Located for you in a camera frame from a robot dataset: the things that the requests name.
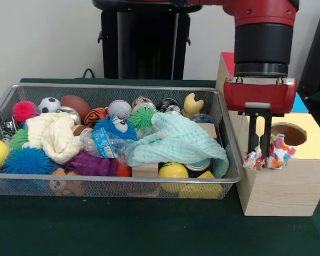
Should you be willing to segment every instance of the green spiky ball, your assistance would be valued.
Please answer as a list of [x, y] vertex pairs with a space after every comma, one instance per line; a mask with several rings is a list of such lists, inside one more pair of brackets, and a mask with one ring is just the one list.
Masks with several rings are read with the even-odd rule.
[[140, 107], [132, 112], [131, 117], [128, 119], [132, 126], [136, 129], [152, 126], [151, 118], [157, 113], [154, 108]]
[[26, 142], [28, 142], [27, 131], [24, 129], [19, 129], [12, 136], [10, 148], [11, 150], [21, 149], [22, 145], [24, 145]]

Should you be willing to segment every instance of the pink spiky ball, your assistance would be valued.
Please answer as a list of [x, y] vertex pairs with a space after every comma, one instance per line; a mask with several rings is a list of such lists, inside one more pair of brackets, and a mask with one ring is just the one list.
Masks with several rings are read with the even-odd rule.
[[13, 107], [13, 118], [17, 122], [24, 123], [36, 115], [38, 115], [37, 107], [31, 101], [20, 101]]

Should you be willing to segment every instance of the googly eyes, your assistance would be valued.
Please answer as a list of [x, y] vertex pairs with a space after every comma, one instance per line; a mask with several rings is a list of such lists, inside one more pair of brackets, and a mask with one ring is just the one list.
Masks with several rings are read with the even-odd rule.
[[128, 130], [128, 125], [126, 122], [117, 116], [114, 117], [113, 124], [115, 125], [115, 128], [122, 133], [125, 133]]

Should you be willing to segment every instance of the round hole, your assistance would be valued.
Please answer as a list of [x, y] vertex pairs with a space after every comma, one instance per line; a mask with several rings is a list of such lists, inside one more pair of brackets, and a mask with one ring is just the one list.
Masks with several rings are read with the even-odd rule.
[[298, 146], [306, 142], [307, 133], [302, 128], [290, 123], [276, 123], [271, 127], [271, 133], [284, 135], [284, 143], [289, 146]]

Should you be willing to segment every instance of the teddy bear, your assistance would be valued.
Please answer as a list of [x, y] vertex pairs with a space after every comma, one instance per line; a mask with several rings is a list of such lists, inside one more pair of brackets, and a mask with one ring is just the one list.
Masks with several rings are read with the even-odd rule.
[[[56, 169], [52, 175], [78, 175], [75, 172], [65, 173], [63, 168]], [[83, 196], [82, 181], [77, 180], [50, 180], [49, 186], [56, 196]]]

